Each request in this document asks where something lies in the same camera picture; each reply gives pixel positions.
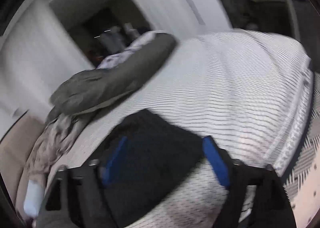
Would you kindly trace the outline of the black pants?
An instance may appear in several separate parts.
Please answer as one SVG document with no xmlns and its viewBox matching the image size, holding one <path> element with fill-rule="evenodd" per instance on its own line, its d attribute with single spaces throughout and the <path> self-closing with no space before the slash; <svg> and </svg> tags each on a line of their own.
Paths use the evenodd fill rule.
<svg viewBox="0 0 320 228">
<path fill-rule="evenodd" d="M 203 158 L 200 136 L 143 109 L 125 117 L 106 137 L 100 179 L 101 165 L 124 136 L 126 156 L 113 182 L 103 186 L 118 227 L 126 227 L 151 211 Z"/>
</svg>

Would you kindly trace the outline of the light blue pillow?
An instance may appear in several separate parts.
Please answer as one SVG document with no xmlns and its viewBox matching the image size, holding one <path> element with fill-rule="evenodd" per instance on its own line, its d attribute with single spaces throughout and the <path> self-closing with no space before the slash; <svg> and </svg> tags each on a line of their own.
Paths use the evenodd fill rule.
<svg viewBox="0 0 320 228">
<path fill-rule="evenodd" d="M 36 218 L 39 215 L 45 188 L 33 180 L 28 181 L 27 192 L 23 209 L 28 217 Z"/>
</svg>

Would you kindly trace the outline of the white honeycomb pattern mattress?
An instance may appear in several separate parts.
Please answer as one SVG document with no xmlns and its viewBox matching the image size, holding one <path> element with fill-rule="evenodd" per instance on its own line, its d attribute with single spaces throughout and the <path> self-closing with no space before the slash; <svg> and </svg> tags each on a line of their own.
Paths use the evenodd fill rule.
<svg viewBox="0 0 320 228">
<path fill-rule="evenodd" d="M 140 89 L 96 110 L 52 170 L 38 227 L 118 227 L 100 157 L 125 117 L 147 109 L 211 136 L 231 157 L 228 188 L 203 158 L 151 211 L 126 227 L 295 227 L 284 182 L 308 138 L 318 91 L 301 43 L 234 30 L 183 42 Z"/>
</svg>

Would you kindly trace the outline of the beige headboard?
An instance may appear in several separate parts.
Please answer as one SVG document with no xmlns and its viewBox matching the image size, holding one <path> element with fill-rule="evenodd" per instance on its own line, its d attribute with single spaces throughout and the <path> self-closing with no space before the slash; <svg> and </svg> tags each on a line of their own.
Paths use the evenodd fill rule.
<svg viewBox="0 0 320 228">
<path fill-rule="evenodd" d="M 28 185 L 25 166 L 43 129 L 43 123 L 26 112 L 1 140 L 1 175 L 15 208 L 23 205 Z"/>
</svg>

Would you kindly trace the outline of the grey crumpled duvet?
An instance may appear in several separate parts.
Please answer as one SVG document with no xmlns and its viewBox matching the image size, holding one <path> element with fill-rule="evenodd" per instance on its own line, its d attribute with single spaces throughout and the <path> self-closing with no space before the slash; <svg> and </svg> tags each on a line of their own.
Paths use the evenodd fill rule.
<svg viewBox="0 0 320 228">
<path fill-rule="evenodd" d="M 151 39 L 143 35 L 137 42 L 140 47 L 125 61 L 77 73 L 51 95 L 53 108 L 25 167 L 31 181 L 44 186 L 53 164 L 70 151 L 94 112 L 140 89 L 177 46 L 176 38 L 163 32 Z"/>
</svg>

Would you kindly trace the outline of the white wardrobe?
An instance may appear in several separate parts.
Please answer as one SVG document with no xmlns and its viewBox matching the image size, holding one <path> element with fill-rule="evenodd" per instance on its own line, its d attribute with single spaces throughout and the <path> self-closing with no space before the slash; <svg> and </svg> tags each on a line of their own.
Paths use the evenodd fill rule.
<svg viewBox="0 0 320 228">
<path fill-rule="evenodd" d="M 1 0 L 1 134 L 24 112 L 44 120 L 59 84 L 135 33 L 231 27 L 221 0 Z"/>
</svg>

